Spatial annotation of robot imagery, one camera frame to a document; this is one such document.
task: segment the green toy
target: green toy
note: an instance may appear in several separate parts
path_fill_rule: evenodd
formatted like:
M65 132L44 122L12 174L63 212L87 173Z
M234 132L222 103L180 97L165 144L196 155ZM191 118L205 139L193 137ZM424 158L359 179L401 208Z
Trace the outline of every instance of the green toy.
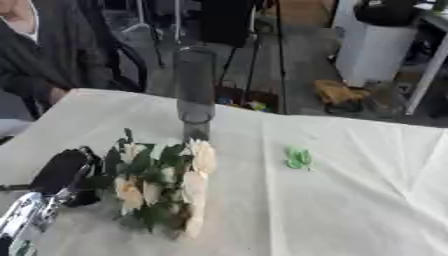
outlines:
M286 165L292 169L302 169L306 167L308 171L311 171L311 154L308 150L297 150L293 147L286 149Z

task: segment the table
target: table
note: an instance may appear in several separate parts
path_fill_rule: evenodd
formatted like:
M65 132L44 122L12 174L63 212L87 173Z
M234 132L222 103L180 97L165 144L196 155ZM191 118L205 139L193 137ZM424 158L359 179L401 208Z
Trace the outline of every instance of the table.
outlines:
M73 90L0 147L2 183L24 183L54 154L104 155L123 128L137 141L179 142L175 100ZM217 106L206 220L196 240L130 232L100 203L67 209L40 255L447 255L448 134L444 129L335 117L278 116ZM312 171L285 166L288 145ZM19 194L0 194L4 212Z
M422 19L427 22L435 25L439 29L448 32L448 14L437 14L433 11L423 11ZM448 34L445 35L442 43L440 44L437 52L434 54L434 57L428 64L425 73L417 84L412 97L408 103L406 114L413 115L415 110L417 109L420 101L425 96L426 92L429 89L429 86L434 81L434 77L439 72L442 67L446 57L448 56Z

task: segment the black chair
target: black chair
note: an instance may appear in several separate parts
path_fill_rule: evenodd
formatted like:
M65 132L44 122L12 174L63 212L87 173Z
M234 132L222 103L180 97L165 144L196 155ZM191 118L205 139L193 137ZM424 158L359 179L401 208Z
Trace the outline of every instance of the black chair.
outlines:
M106 20L102 14L101 7L97 0L77 0L81 12L91 26L97 40L100 51L106 56L106 66L113 74L111 81L111 90L129 91L143 93L146 91L148 80L148 70L143 58L129 45L119 41L111 32ZM138 70L137 82L122 75L120 69L120 52L123 53ZM41 116L39 108L34 99L23 98L25 106L34 119Z

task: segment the gray cardigan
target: gray cardigan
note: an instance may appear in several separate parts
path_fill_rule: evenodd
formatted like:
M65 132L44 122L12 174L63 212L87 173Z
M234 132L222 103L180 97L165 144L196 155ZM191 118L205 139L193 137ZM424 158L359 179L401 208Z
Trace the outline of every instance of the gray cardigan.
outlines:
M36 44L0 19L0 89L48 103L50 89L106 88L111 72L76 0L33 0Z

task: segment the white cabinet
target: white cabinet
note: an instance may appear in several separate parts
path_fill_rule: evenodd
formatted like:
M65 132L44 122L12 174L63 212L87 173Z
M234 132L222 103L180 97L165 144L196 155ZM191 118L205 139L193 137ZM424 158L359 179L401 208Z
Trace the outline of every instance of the white cabinet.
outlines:
M336 68L348 86L392 81L415 38L413 28L379 27L356 19L348 25Z

